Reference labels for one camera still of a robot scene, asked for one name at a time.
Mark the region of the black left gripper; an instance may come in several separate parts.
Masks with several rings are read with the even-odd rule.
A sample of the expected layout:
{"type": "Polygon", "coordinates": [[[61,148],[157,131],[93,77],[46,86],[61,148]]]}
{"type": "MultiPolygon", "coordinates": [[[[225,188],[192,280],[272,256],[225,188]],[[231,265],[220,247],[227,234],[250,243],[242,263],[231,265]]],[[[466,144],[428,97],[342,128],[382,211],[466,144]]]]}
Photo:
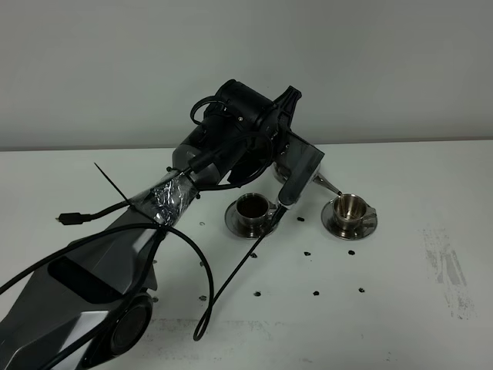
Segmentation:
{"type": "MultiPolygon", "coordinates": [[[[300,99],[300,90],[293,86],[270,100],[234,79],[223,84],[215,95],[201,99],[200,105],[205,108],[200,122],[205,153],[200,157],[200,168],[213,164],[221,174],[230,175],[225,185],[202,185],[200,190],[242,187],[282,155],[291,158],[306,151],[324,154],[291,129],[300,99]]],[[[300,199],[284,203],[278,196],[284,207],[292,207],[300,199]]]]}

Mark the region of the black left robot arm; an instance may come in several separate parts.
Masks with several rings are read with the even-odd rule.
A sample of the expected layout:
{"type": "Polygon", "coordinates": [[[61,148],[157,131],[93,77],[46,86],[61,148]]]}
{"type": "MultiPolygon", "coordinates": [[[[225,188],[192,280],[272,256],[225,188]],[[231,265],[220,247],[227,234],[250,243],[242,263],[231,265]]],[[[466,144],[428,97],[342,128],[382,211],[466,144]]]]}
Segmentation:
{"type": "Polygon", "coordinates": [[[71,242],[12,279],[26,280],[1,323],[3,369],[89,369],[130,350],[153,313],[153,260],[203,192],[239,188],[271,166],[284,170],[267,208],[267,236],[315,177],[323,154],[294,134],[300,91],[268,99],[236,80],[195,109],[203,118],[173,152],[156,185],[124,199],[106,230],[71,242]]]}

